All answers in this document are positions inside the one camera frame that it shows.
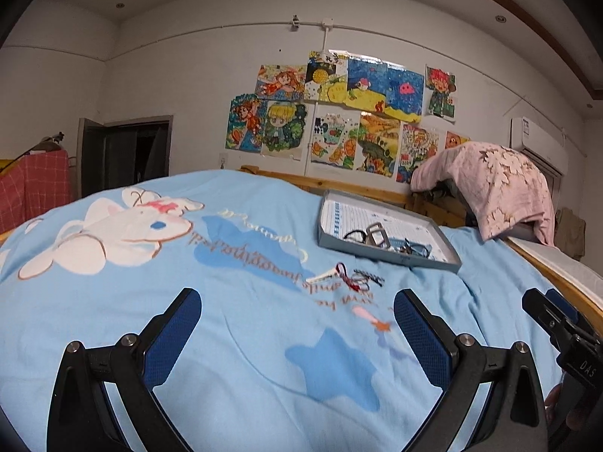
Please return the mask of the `person's right hand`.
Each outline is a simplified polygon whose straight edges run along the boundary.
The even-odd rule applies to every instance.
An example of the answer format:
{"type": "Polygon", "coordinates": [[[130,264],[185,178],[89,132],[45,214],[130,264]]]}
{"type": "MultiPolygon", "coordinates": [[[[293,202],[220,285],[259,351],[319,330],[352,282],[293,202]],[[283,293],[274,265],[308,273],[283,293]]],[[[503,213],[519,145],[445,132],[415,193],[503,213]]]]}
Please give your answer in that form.
{"type": "MultiPolygon", "coordinates": [[[[545,415],[548,425],[554,421],[558,414],[557,402],[559,401],[562,392],[563,384],[559,383],[552,388],[544,401],[545,415]]],[[[592,408],[594,406],[593,402],[594,400],[592,398],[588,397],[586,394],[582,394],[573,409],[566,413],[566,426],[572,431],[580,431],[584,427],[592,412],[592,408]]]]}

